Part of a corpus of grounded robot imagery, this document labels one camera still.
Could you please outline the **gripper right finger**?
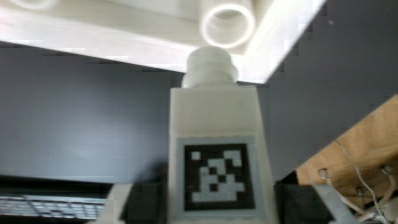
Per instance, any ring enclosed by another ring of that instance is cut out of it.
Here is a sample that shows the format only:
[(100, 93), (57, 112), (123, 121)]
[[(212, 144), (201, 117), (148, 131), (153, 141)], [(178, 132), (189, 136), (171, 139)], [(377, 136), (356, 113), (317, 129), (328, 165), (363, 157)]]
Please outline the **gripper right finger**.
[(276, 185), (281, 224), (360, 224), (329, 185)]

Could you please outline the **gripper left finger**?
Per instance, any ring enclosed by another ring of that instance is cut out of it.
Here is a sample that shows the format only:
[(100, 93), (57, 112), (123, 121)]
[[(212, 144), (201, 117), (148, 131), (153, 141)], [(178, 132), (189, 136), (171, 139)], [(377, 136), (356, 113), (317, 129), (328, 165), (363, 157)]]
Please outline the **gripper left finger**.
[(166, 224), (164, 183), (116, 184), (105, 211), (109, 224)]

